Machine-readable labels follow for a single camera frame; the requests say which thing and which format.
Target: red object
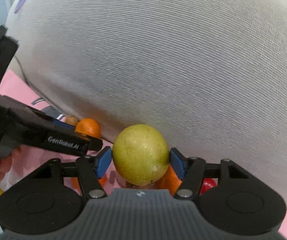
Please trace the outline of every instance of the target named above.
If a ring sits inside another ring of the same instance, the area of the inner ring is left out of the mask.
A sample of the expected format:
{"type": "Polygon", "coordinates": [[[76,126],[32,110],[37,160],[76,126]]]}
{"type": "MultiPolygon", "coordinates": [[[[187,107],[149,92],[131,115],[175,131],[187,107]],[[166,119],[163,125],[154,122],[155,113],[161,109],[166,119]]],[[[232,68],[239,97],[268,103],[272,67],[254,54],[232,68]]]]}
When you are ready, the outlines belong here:
{"type": "Polygon", "coordinates": [[[217,183],[213,179],[204,179],[200,194],[204,194],[211,188],[215,187],[217,183]]]}

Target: white ribbed fabric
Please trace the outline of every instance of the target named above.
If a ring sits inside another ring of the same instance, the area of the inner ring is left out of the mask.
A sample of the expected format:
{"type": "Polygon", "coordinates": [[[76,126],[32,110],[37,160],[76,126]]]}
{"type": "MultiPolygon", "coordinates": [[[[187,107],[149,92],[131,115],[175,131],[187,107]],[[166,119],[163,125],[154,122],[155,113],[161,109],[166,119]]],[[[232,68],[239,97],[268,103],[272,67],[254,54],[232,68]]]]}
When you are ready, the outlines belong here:
{"type": "Polygon", "coordinates": [[[27,0],[8,34],[29,85],[113,141],[157,128],[287,203],[287,0],[27,0]]]}

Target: gray plastic panel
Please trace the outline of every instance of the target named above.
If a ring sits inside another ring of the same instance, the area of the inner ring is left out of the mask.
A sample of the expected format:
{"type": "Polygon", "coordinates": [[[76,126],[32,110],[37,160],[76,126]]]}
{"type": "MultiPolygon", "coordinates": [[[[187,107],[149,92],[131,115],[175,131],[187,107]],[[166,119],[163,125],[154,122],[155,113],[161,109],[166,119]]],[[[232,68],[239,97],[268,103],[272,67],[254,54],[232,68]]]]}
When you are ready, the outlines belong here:
{"type": "Polygon", "coordinates": [[[8,230],[0,240],[284,240],[275,232],[237,236],[209,224],[194,203],[174,199],[168,190],[115,189],[104,199],[88,201],[65,228],[25,236],[8,230]]]}

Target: green fruit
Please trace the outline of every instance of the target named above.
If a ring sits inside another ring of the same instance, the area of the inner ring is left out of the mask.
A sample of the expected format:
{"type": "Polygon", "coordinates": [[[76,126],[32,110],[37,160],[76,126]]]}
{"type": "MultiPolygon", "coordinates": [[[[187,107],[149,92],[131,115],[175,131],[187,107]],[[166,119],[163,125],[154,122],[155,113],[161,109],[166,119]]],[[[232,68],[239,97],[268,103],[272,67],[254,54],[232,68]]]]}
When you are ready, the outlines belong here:
{"type": "Polygon", "coordinates": [[[157,181],[169,166],[169,149],[155,128],[137,124],[124,129],[115,140],[112,158],[128,182],[144,186],[157,181]]]}

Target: metal screw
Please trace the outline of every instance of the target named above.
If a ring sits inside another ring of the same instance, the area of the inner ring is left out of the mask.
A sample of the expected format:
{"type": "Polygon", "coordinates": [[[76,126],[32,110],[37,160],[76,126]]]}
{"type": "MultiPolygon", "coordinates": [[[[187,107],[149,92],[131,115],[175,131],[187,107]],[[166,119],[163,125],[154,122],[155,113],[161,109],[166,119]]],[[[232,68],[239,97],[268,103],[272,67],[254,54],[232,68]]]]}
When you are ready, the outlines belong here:
{"type": "Polygon", "coordinates": [[[179,197],[187,198],[187,197],[191,197],[193,195],[193,192],[190,189],[183,188],[177,191],[177,195],[179,197]]]}
{"type": "Polygon", "coordinates": [[[93,189],[89,192],[89,195],[92,198],[102,198],[105,195],[105,192],[101,189],[93,189]]]}

